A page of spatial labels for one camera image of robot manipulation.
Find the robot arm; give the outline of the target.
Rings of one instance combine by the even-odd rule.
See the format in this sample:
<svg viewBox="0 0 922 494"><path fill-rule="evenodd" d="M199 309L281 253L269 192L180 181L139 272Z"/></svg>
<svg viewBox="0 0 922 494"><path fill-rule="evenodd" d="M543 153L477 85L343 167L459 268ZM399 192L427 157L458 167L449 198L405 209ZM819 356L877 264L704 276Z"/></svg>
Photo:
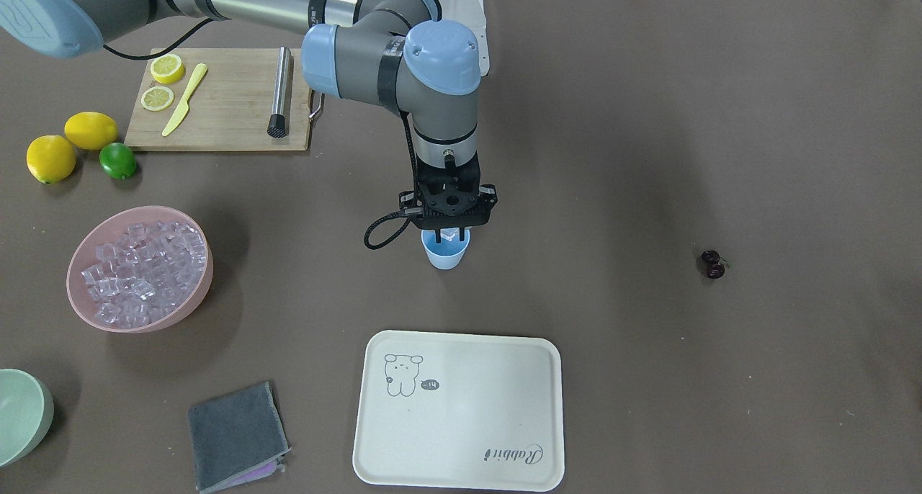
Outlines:
<svg viewBox="0 0 922 494"><path fill-rule="evenodd" d="M404 123L413 183L398 217L421 230L486 225L498 201L481 180L478 92L485 43L452 0L2 0L2 28L66 60L161 19L243 22L300 42L306 83L385 108Z"/></svg>

